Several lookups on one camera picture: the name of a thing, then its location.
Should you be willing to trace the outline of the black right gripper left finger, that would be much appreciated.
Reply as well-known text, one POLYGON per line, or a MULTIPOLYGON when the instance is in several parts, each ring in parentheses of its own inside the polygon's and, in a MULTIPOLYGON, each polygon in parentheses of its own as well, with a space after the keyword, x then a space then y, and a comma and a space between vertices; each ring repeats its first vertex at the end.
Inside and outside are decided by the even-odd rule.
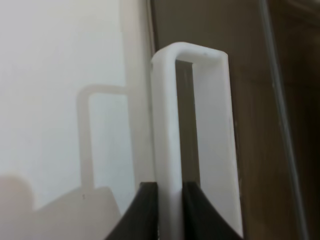
POLYGON ((129 208, 106 239, 157 240, 158 220, 158 185, 141 182, 129 208))

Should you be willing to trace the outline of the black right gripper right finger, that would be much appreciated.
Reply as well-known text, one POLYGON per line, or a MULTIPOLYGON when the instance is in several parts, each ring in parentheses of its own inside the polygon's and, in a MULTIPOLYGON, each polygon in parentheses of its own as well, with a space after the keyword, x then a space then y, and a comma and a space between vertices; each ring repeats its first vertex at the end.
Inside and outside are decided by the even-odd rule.
POLYGON ((186 240, 241 240, 242 237, 212 206, 196 182, 182 184, 186 240))

